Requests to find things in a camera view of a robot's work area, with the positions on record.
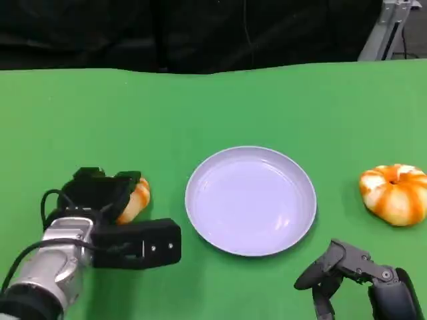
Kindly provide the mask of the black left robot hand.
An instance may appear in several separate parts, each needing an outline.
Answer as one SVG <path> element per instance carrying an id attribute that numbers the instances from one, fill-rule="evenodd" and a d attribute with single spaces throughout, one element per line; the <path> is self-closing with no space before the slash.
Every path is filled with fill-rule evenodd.
<path id="1" fill-rule="evenodd" d="M 149 183 L 139 171 L 121 171 L 110 177 L 96 167 L 80 168 L 61 190 L 74 207 L 93 210 L 100 220 L 116 225 L 133 221 L 151 198 Z"/>

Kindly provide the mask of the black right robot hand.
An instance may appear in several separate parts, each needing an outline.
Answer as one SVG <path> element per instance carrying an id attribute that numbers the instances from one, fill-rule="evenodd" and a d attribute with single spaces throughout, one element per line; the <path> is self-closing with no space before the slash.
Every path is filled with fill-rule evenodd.
<path id="1" fill-rule="evenodd" d="M 294 288 L 311 290 L 317 319 L 335 319 L 330 299 L 344 279 L 371 283 L 374 319 L 423 319 L 412 280 L 403 268 L 375 263 L 369 252 L 333 239 L 326 251 L 297 278 Z"/>

